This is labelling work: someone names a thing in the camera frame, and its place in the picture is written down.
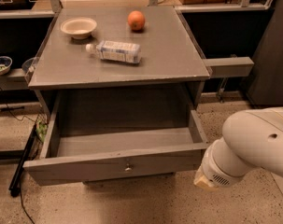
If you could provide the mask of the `white and yellow gripper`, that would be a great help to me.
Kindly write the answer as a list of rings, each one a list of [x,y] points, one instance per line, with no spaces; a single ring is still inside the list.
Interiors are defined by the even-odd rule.
[[[209,147],[203,156],[202,163],[195,173],[193,184],[208,191],[228,188],[243,179],[243,176],[232,176],[224,173],[216,164],[213,149]]]

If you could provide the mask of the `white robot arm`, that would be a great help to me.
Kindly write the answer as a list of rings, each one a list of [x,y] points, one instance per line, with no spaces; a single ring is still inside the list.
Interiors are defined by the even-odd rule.
[[[222,137],[206,150],[194,185],[228,188],[253,169],[283,177],[283,107],[236,112],[222,126]]]

